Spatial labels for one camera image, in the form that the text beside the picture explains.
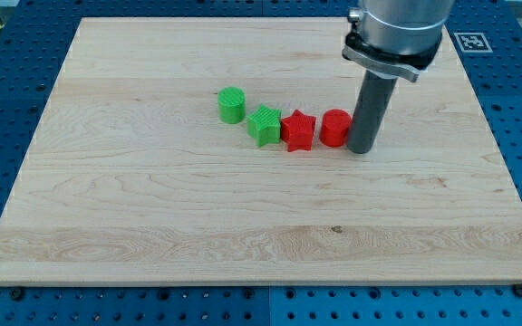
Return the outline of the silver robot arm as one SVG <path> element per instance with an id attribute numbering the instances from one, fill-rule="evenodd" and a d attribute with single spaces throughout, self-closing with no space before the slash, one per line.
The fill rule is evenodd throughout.
<path id="1" fill-rule="evenodd" d="M 383 79 L 416 82 L 433 61 L 453 0 L 359 0 L 342 56 Z"/>

